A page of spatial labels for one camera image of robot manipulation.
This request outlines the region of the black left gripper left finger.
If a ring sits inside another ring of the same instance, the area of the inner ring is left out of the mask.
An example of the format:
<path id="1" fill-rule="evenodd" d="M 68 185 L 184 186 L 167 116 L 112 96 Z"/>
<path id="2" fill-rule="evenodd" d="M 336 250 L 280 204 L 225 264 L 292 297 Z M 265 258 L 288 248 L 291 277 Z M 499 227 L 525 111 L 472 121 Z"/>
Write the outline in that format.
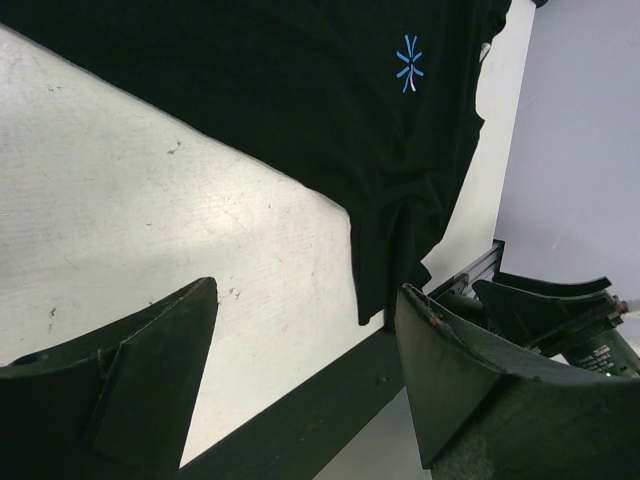
<path id="1" fill-rule="evenodd" d="M 5 479 L 172 479 L 218 311 L 216 281 L 1 370 Z"/>

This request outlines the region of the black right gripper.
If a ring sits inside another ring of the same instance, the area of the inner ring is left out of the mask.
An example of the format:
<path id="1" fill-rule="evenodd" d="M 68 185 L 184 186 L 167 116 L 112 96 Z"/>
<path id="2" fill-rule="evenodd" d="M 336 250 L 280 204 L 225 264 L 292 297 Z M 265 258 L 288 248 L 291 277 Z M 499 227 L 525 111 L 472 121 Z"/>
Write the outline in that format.
<path id="1" fill-rule="evenodd" d="M 492 326 L 508 340 L 607 377 L 639 378 L 639 355 L 617 327 L 639 312 L 637 300 L 619 300 L 607 277 L 555 283 L 505 272 L 473 284 Z"/>

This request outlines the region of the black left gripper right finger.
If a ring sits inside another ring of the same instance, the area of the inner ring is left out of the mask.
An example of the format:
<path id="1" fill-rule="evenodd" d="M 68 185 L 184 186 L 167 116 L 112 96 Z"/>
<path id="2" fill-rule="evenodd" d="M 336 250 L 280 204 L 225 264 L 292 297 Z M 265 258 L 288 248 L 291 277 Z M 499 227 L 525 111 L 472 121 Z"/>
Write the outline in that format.
<path id="1" fill-rule="evenodd" d="M 396 338 L 424 469 L 435 479 L 635 479 L 639 383 L 562 364 L 411 285 Z"/>

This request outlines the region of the black t shirt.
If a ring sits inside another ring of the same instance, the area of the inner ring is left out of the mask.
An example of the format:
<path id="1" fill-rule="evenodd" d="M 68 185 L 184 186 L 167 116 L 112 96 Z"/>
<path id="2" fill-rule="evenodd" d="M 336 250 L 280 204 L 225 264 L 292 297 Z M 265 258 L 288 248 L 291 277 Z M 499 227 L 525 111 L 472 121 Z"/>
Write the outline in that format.
<path id="1" fill-rule="evenodd" d="M 343 207 L 358 321 L 428 281 L 508 1 L 5 1 L 2 23 Z"/>

